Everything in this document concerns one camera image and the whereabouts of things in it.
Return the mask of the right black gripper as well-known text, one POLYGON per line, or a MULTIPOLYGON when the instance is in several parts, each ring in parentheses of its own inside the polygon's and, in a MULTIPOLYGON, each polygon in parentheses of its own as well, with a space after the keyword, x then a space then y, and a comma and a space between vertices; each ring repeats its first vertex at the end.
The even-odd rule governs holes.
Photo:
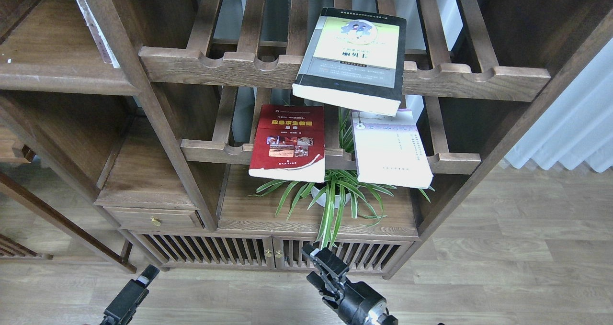
POLYGON ((330 249, 304 244, 302 255, 314 263, 319 273, 310 272, 306 279, 319 290, 322 301, 348 325, 397 325, 398 319, 389 314, 386 299, 363 281, 351 283, 346 278, 350 270, 330 249))

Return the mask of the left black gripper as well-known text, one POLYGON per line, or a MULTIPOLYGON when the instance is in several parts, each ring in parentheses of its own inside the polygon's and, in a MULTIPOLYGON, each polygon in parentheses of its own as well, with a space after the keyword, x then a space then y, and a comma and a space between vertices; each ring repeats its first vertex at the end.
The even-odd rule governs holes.
POLYGON ((136 308, 147 296, 147 287, 159 272, 160 270, 156 266, 149 264, 136 280, 127 282, 104 310, 101 325, 128 325, 136 312, 136 308))

